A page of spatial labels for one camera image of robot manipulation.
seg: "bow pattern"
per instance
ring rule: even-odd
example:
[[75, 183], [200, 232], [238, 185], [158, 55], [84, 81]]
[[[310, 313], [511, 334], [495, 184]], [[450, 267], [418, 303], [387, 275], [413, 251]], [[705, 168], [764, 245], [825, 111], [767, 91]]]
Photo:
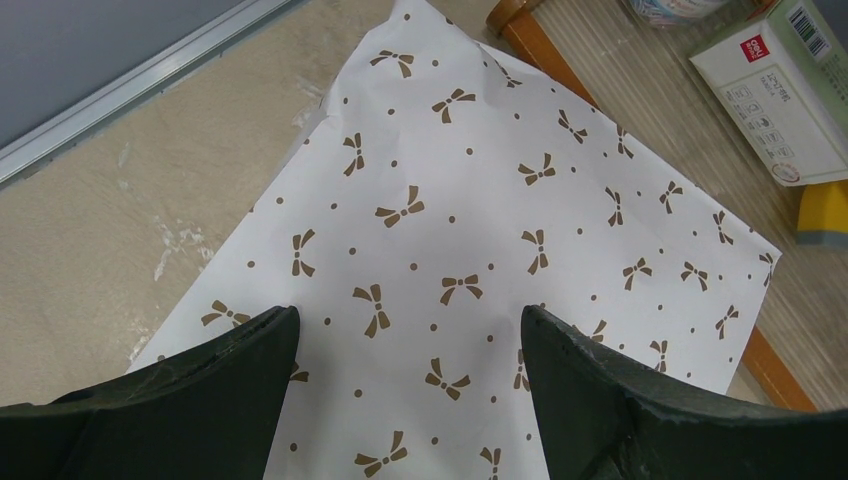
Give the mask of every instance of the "bow pattern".
[[442, 112], [442, 123], [451, 123], [450, 119], [450, 104], [453, 102], [474, 102], [477, 100], [477, 95], [473, 93], [465, 93], [465, 90], [457, 88], [451, 93], [451, 96], [444, 101], [433, 105], [433, 111], [436, 113]]
[[524, 390], [530, 391], [530, 380], [527, 379], [527, 374], [524, 373], [524, 350], [518, 350], [518, 373], [515, 374], [512, 388], [518, 390], [522, 386]]
[[678, 187], [674, 182], [668, 182], [668, 190], [660, 195], [660, 203], [665, 205], [665, 212], [669, 215], [674, 213], [674, 210], [671, 209], [672, 195], [683, 195], [683, 187]]
[[644, 273], [647, 276], [652, 276], [654, 271], [648, 267], [648, 262], [645, 261], [645, 258], [642, 257], [636, 262], [636, 265], [632, 267], [627, 267], [621, 271], [627, 281], [624, 282], [624, 289], [630, 290], [633, 287], [633, 277], [636, 276], [637, 273]]
[[365, 168], [365, 157], [362, 156], [362, 135], [357, 132], [353, 138], [345, 137], [345, 141], [342, 144], [356, 150], [356, 157], [353, 158], [353, 161], [350, 162], [350, 165], [344, 171], [345, 176], [349, 177], [353, 174], [354, 170]]
[[409, 197], [406, 201], [406, 208], [397, 210], [389, 210], [388, 208], [378, 207], [375, 216], [385, 218], [383, 223], [386, 228], [392, 228], [402, 217], [412, 213], [418, 213], [424, 210], [424, 202], [416, 201], [418, 199], [418, 187], [416, 185], [409, 186]]
[[654, 367], [654, 370], [665, 373], [666, 364], [665, 364], [665, 355], [668, 351], [668, 340], [663, 340], [661, 343], [658, 343], [656, 340], [651, 342], [651, 348], [657, 351], [660, 354], [659, 362]]
[[527, 269], [527, 271], [530, 272], [530, 275], [535, 275], [536, 271], [540, 268], [548, 268], [548, 255], [545, 253], [545, 231], [536, 230], [536, 235], [533, 235], [525, 230], [524, 233], [521, 234], [521, 238], [537, 245], [538, 247], [536, 258], [533, 259], [533, 263], [530, 265], [530, 268]]
[[445, 393], [448, 394], [449, 397], [451, 397], [451, 399], [453, 399], [453, 401], [459, 400], [459, 396], [462, 395], [462, 392], [459, 391], [460, 388], [467, 387], [471, 384], [471, 379], [468, 377], [468, 375], [466, 375], [448, 385], [447, 382], [443, 380], [444, 375], [442, 375], [442, 366], [439, 363], [438, 358], [430, 360], [430, 368], [433, 371], [428, 373], [427, 376], [424, 377], [424, 382], [429, 385], [440, 387], [442, 390], [445, 391]]
[[607, 195], [615, 202], [615, 212], [612, 216], [607, 219], [607, 223], [610, 224], [610, 227], [614, 227], [616, 225], [624, 225], [624, 217], [621, 215], [621, 195], [618, 192], [613, 192], [609, 187], [605, 190]]
[[716, 227], [718, 227], [718, 239], [721, 243], [726, 243], [728, 245], [733, 245], [733, 239], [730, 238], [730, 235], [724, 233], [721, 229], [721, 224], [724, 222], [724, 210], [713, 214], [713, 221], [716, 222]]
[[570, 123], [568, 123], [568, 117], [565, 116], [565, 110], [559, 111], [559, 121], [557, 122], [559, 125], [568, 130], [572, 135], [574, 135], [574, 139], [577, 140], [577, 143], [583, 144], [583, 139], [589, 136], [589, 133], [586, 132], [586, 129], [582, 130], [574, 130]]
[[412, 76], [412, 70], [409, 69], [407, 65], [412, 65], [412, 62], [415, 61], [415, 57], [412, 55], [403, 55], [397, 54], [394, 52], [390, 52], [389, 50], [383, 50], [377, 55], [377, 57], [371, 60], [371, 66], [375, 66], [383, 60], [394, 58], [398, 62], [398, 67], [400, 67], [400, 73], [403, 75], [403, 78], [409, 78]]
[[731, 318], [739, 318], [739, 310], [736, 310], [736, 307], [734, 307], [733, 305], [731, 305], [730, 308], [727, 309], [727, 313], [724, 315], [724, 318], [722, 318], [718, 321], [718, 323], [716, 323], [716, 330], [718, 330], [719, 340], [724, 340], [724, 328], [728, 320], [730, 320]]
[[479, 283], [480, 279], [477, 275], [469, 275], [465, 278], [450, 278], [445, 277], [442, 279], [442, 287], [447, 288], [445, 293], [442, 294], [442, 298], [439, 300], [443, 305], [447, 306], [450, 303], [451, 295], [453, 295], [454, 290], [457, 287], [465, 287], [474, 295], [477, 300], [483, 296], [483, 290], [477, 287], [477, 283]]
[[306, 245], [306, 242], [309, 241], [312, 237], [315, 236], [315, 232], [310, 228], [303, 235], [297, 234], [292, 237], [292, 247], [294, 247], [294, 260], [292, 261], [292, 275], [295, 277], [300, 276], [300, 272], [302, 271], [306, 274], [307, 277], [311, 277], [313, 273], [315, 273], [315, 269], [306, 264], [303, 260], [300, 259], [300, 249]]
[[224, 315], [233, 319], [233, 327], [237, 327], [240, 324], [250, 320], [250, 315], [245, 315], [243, 313], [235, 313], [234, 311], [227, 308], [227, 306], [224, 305], [224, 303], [220, 300], [215, 300], [214, 302], [212, 302], [212, 310], [214, 310], [214, 312], [207, 313], [206, 315], [200, 318], [200, 321], [201, 323], [203, 323], [204, 327], [209, 325], [212, 320], [215, 320], [216, 318]]
[[368, 300], [369, 302], [374, 304], [374, 316], [371, 318], [371, 323], [368, 325], [368, 328], [365, 329], [365, 336], [368, 338], [374, 338], [374, 335], [377, 334], [377, 327], [385, 330], [389, 328], [392, 324], [389, 322], [389, 317], [386, 315], [386, 312], [383, 310], [382, 300], [382, 292], [380, 291], [380, 285], [374, 284], [370, 287], [371, 294], [365, 290], [356, 287], [353, 289], [353, 297], [361, 298], [363, 300]]
[[698, 270], [689, 262], [683, 262], [683, 273], [680, 274], [680, 278], [685, 282], [689, 276], [694, 276], [701, 283], [701, 291], [706, 292], [709, 289], [707, 285], [707, 280], [709, 279], [709, 274], [703, 270]]
[[353, 463], [364, 466], [365, 467], [365, 478], [371, 478], [383, 468], [383, 465], [388, 465], [391, 462], [397, 462], [405, 458], [408, 455], [406, 451], [406, 447], [401, 447], [400, 444], [403, 441], [403, 432], [395, 431], [394, 437], [392, 438], [392, 449], [389, 450], [389, 455], [387, 457], [383, 457], [382, 460], [375, 457], [369, 457], [367, 455], [363, 455], [361, 453], [356, 454], [356, 459]]
[[501, 449], [496, 448], [493, 451], [489, 451], [488, 448], [483, 447], [483, 451], [480, 452], [480, 456], [489, 461], [489, 464], [492, 465], [492, 476], [489, 477], [489, 480], [498, 480], [498, 465], [501, 463]]
[[554, 175], [556, 175], [556, 169], [551, 166], [551, 154], [550, 153], [545, 154], [545, 163], [542, 164], [542, 169], [539, 170], [538, 172], [536, 170], [533, 170], [532, 168], [524, 165], [523, 163], [518, 164], [518, 171], [520, 173], [526, 175], [524, 177], [524, 183], [526, 183], [528, 187], [530, 185], [533, 185], [534, 183], [536, 183], [536, 180], [538, 180], [542, 177], [553, 177]]
[[774, 257], [770, 253], [760, 255], [760, 261], [769, 265], [769, 273], [766, 274], [766, 280], [763, 282], [764, 287], [768, 287], [771, 283], [771, 277], [774, 275]]
[[624, 144], [624, 137], [627, 136], [627, 131], [621, 128], [621, 125], [618, 125], [616, 130], [618, 131], [618, 153], [633, 158], [633, 152]]

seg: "beige carpet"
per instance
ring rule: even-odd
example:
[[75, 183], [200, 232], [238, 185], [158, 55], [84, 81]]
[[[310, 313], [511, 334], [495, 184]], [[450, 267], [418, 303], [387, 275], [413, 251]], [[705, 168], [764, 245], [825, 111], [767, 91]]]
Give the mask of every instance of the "beige carpet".
[[[432, 3], [506, 49], [484, 34], [495, 0]], [[0, 192], [0, 405], [123, 374], [390, 8], [312, 0]]]

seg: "white wrapping paper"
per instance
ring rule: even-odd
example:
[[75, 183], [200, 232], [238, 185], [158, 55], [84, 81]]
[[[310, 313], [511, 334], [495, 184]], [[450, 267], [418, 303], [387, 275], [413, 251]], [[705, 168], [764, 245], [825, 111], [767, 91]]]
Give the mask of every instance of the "white wrapping paper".
[[424, 1], [363, 39], [303, 137], [132, 367], [297, 306], [266, 477], [547, 478], [527, 304], [726, 391], [779, 252]]

